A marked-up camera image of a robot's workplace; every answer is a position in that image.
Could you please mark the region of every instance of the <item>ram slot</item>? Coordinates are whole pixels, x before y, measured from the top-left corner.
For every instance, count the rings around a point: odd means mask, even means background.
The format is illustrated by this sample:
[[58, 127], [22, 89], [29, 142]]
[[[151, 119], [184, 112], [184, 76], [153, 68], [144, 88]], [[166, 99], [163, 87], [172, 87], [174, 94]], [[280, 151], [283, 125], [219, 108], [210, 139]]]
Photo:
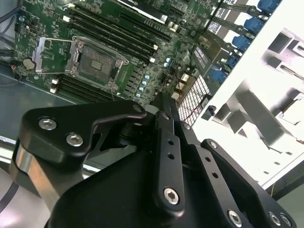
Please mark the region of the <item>ram slot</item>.
[[120, 50], [120, 51], [125, 52], [125, 53], [129, 53], [130, 55], [144, 61], [147, 64], [149, 63], [149, 57], [148, 56], [143, 55], [142, 53], [136, 52], [134, 49], [130, 48], [129, 46], [122, 45], [121, 43], [118, 43], [118, 42], [114, 42], [113, 40], [104, 37], [100, 33], [96, 33], [93, 30], [88, 30], [88, 28], [86, 28], [82, 25], [79, 25], [77, 23], [72, 24], [71, 27], [76, 29], [76, 30], [79, 30], [80, 32], [82, 32], [84, 34], [87, 34], [88, 36], [90, 36], [90, 37], [92, 37], [96, 40], [99, 40], [99, 41], [101, 41], [105, 44], [108, 44], [108, 45], [116, 48], [117, 50]]
[[161, 32], [159, 30], [156, 30], [155, 28], [153, 28], [153, 27], [151, 27], [151, 26], [149, 26], [147, 24], [144, 24], [143, 22], [141, 22], [141, 21], [139, 21], [139, 20], [137, 20], [137, 19], [129, 16], [126, 13], [121, 12], [120, 13], [120, 17], [123, 18], [123, 19], [125, 19], [125, 20], [127, 20], [128, 22], [130, 22], [132, 24], [135, 24], [138, 27], [141, 27], [142, 29], [144, 29], [144, 30], [146, 30], [146, 31], [148, 31], [148, 32], [156, 35], [157, 37], [163, 39], [164, 41], [167, 41], [167, 42], [171, 41], [171, 37], [169, 35]]
[[152, 40], [150, 40], [144, 36], [141, 36], [140, 34], [134, 33], [132, 30], [125, 28], [124, 26], [122, 26], [118, 23], [115, 23], [95, 12], [92, 12], [91, 10], [89, 10], [81, 5], [75, 5], [75, 8], [85, 12], [86, 14], [89, 14], [91, 17], [95, 18], [96, 20], [102, 20], [102, 21], [106, 22], [109, 26], [111, 26], [112, 28], [117, 28], [119, 31], [121, 31], [125, 35], [133, 37], [136, 40], [140, 40], [140, 41], [142, 41], [142, 43], [147, 44], [150, 47], [154, 47], [155, 42], [153, 42]]
[[179, 9], [177, 9], [173, 6], [169, 6], [168, 12], [170, 14], [177, 15], [179, 17], [182, 17], [184, 15], [184, 12], [180, 11]]
[[77, 79], [64, 77], [60, 83], [60, 90], [69, 91], [70, 93], [74, 93], [78, 96], [81, 96], [86, 99], [90, 100], [99, 100], [99, 101], [112, 101], [113, 98], [115, 101], [122, 100], [121, 98], [112, 95], [106, 91], [101, 89], [95, 88], [89, 84], [81, 82]]
[[126, 45], [126, 46], [129, 46], [131, 49], [134, 49], [136, 52], [139, 52], [139, 53], [142, 53], [144, 55], [148, 55], [148, 56], [152, 56], [153, 53], [147, 49], [144, 49], [142, 48], [141, 46], [138, 46], [134, 43], [130, 43], [128, 42], [127, 40], [125, 40], [124, 38], [122, 37], [119, 37], [119, 36], [114, 36], [111, 32], [103, 29], [103, 28], [100, 28], [100, 27], [97, 27], [95, 25], [91, 25], [90, 23], [84, 21], [84, 20], [78, 20], [76, 22], [76, 24], [79, 24], [85, 28], [90, 28], [92, 30], [94, 30], [95, 32], [98, 32], [100, 35], [106, 37], [108, 40], [113, 40], [117, 43], [121, 43], [123, 45]]
[[82, 22], [82, 21], [87, 21], [92, 27], [96, 27], [96, 28], [101, 28], [104, 31], [107, 31], [108, 34], [111, 34], [113, 36], [113, 38], [120, 38], [125, 40], [126, 42], [129, 43], [129, 45], [133, 45], [133, 46], [138, 46], [141, 47], [141, 49], [145, 49], [149, 52], [151, 52], [151, 54], [153, 54], [153, 52], [155, 52], [154, 46], [149, 46], [148, 44], [135, 39], [132, 36], [129, 36], [119, 30], [116, 30], [115, 28], [108, 26], [105, 23], [100, 22], [99, 20], [90, 17], [76, 9], [73, 10], [74, 15], [72, 16], [72, 19], [76, 20], [78, 23]]

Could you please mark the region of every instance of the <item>cable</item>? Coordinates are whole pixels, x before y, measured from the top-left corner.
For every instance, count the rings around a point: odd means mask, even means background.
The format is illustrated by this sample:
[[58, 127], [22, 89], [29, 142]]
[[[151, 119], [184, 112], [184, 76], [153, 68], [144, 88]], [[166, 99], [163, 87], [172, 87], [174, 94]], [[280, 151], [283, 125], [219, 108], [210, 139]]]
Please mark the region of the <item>cable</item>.
[[186, 121], [186, 120], [188, 120], [192, 115], [193, 115], [193, 113], [198, 109], [198, 107], [200, 106], [200, 104], [198, 105], [198, 106], [196, 106], [196, 108], [195, 109], [193, 109], [192, 111], [191, 111], [191, 113], [187, 116], [187, 118], [186, 119], [184, 119], [183, 121]]
[[22, 4], [23, 4], [23, 0], [18, 0], [18, 4], [16, 8], [14, 8], [12, 11], [0, 17], [0, 24], [6, 21], [7, 19], [13, 17], [16, 13], [18, 13], [19, 10], [22, 8]]
[[9, 28], [13, 24], [14, 20], [15, 20], [15, 18], [14, 18], [14, 16], [12, 16], [7, 27], [0, 33], [0, 37], [3, 37], [3, 35], [9, 30]]
[[15, 84], [18, 84], [18, 83], [22, 80], [21, 74], [19, 74], [19, 72], [16, 70], [16, 67], [15, 67], [14, 65], [11, 66], [11, 69], [16, 73], [16, 75], [19, 76], [18, 80], [17, 80], [16, 82], [13, 82], [13, 83], [0, 84], [0, 87], [13, 86], [13, 85], [15, 85]]
[[276, 184], [276, 182], [273, 184], [273, 186], [272, 186], [272, 188], [271, 188], [270, 197], [272, 197], [272, 195], [274, 194], [275, 184]]
[[10, 46], [11, 48], [14, 48], [14, 47], [15, 47], [15, 45], [14, 45], [13, 42], [9, 41], [8, 39], [6, 39], [6, 38], [4, 38], [4, 37], [0, 37], [0, 40], [1, 40], [3, 43], [5, 43], [5, 44], [7, 44], [8, 46]]

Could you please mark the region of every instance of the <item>mounting hole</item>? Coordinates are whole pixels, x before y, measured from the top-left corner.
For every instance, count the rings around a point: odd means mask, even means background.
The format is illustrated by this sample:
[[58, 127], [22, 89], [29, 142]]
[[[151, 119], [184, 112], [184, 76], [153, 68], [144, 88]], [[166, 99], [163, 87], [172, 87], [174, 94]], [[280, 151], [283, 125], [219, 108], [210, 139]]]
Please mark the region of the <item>mounting hole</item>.
[[174, 159], [174, 155], [171, 154], [171, 153], [168, 153], [168, 158], [170, 158], [171, 160], [173, 160]]
[[212, 176], [214, 176], [215, 178], [219, 178], [219, 176], [217, 175], [216, 172], [213, 172], [213, 173], [212, 173]]
[[174, 145], [174, 142], [172, 142], [170, 139], [168, 140], [168, 143], [172, 146]]
[[142, 112], [141, 108], [138, 107], [137, 105], [133, 105], [133, 108], [134, 108], [135, 111], [137, 111], [137, 112], [139, 112], [139, 113]]

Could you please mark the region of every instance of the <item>capacitor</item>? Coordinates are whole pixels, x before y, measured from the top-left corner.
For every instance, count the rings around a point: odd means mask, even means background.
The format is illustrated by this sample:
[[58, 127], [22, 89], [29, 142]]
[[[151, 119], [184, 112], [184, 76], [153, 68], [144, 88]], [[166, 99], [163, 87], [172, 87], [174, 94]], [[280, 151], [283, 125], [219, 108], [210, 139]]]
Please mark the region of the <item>capacitor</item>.
[[177, 31], [178, 29], [179, 29], [179, 25], [177, 25], [177, 24], [175, 24], [175, 25], [173, 25], [173, 29], [175, 30], [175, 31]]
[[191, 31], [191, 33], [190, 33], [190, 35], [192, 36], [192, 37], [194, 37], [195, 35], [196, 35], [196, 31]]
[[185, 19], [183, 19], [183, 20], [180, 21], [181, 25], [185, 25], [186, 23], [187, 23], [187, 21]]
[[168, 27], [169, 27], [169, 28], [172, 28], [173, 25], [174, 25], [174, 23], [173, 23], [172, 21], [170, 21], [170, 22], [168, 23]]

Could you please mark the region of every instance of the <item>metal panel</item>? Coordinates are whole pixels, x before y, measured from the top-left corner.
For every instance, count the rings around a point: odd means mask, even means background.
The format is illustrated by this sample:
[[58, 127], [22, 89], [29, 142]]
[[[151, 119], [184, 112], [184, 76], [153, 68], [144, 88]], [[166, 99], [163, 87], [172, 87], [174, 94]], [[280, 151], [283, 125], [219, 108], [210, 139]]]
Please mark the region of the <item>metal panel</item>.
[[[0, 84], [9, 84], [11, 70], [0, 67]], [[34, 108], [72, 105], [73, 103], [33, 87], [26, 82], [0, 87], [0, 140], [14, 143], [23, 114]]]

